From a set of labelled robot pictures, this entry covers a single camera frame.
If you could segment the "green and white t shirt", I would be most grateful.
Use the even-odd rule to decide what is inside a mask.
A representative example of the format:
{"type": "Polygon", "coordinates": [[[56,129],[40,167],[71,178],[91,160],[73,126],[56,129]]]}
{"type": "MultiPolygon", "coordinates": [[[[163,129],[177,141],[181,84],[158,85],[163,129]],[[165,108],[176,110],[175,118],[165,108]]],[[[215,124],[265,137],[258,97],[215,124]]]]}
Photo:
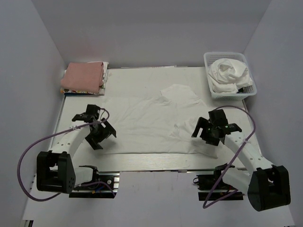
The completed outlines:
{"type": "Polygon", "coordinates": [[[237,94],[243,94],[244,93],[244,89],[243,88],[240,88],[237,92],[237,94]]]}

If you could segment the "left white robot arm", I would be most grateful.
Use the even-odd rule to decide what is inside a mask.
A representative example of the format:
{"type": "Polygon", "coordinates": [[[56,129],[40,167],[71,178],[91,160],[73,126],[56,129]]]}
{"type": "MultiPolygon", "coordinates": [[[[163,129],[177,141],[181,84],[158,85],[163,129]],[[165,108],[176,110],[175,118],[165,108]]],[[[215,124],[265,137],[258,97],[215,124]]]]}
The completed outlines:
{"type": "Polygon", "coordinates": [[[47,152],[40,152],[36,159],[36,187],[39,191],[70,194],[73,190],[92,190],[96,187],[108,187],[102,183],[95,166],[76,167],[72,158],[86,141],[93,150],[102,149],[100,143],[116,130],[101,118],[107,110],[97,105],[87,105],[86,111],[76,114],[71,127],[61,140],[47,152]]]}

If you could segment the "plain white t shirt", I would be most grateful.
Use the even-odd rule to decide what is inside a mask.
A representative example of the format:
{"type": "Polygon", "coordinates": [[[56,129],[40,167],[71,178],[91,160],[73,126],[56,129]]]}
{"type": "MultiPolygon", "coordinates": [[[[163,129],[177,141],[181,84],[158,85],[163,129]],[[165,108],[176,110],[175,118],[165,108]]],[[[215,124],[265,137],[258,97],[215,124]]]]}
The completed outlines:
{"type": "Polygon", "coordinates": [[[189,87],[174,84],[151,97],[103,97],[116,130],[101,142],[105,154],[179,153],[217,158],[217,147],[193,138],[199,117],[211,110],[189,87]]]}

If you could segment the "white t shirt with print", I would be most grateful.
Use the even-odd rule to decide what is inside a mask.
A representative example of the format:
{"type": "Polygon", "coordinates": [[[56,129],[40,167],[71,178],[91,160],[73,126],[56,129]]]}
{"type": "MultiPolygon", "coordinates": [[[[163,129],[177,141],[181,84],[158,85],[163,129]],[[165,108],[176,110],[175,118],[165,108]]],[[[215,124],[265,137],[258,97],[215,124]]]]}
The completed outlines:
{"type": "Polygon", "coordinates": [[[218,59],[209,66],[207,73],[215,93],[236,94],[253,85],[248,66],[239,60],[218,59]]]}

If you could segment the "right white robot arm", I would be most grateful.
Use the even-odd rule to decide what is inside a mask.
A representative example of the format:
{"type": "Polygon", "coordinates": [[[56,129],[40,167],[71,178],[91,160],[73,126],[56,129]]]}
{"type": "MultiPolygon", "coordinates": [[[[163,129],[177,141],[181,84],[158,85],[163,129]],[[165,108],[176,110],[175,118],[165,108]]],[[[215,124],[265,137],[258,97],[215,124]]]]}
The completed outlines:
{"type": "Polygon", "coordinates": [[[212,175],[198,175],[193,182],[204,197],[203,208],[246,195],[256,211],[269,210],[291,203],[289,172],[263,157],[235,123],[229,123],[222,107],[210,111],[209,118],[199,117],[192,137],[206,144],[222,143],[234,153],[229,163],[217,166],[212,175]]]}

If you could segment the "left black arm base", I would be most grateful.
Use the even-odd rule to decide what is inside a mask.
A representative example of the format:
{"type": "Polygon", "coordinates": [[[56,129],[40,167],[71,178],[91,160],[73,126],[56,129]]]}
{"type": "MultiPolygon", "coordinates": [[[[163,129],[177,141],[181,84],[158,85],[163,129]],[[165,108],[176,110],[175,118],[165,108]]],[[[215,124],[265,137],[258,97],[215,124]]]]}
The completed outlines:
{"type": "Polygon", "coordinates": [[[119,173],[103,173],[95,166],[75,168],[76,183],[70,198],[113,199],[119,187],[119,173]]]}

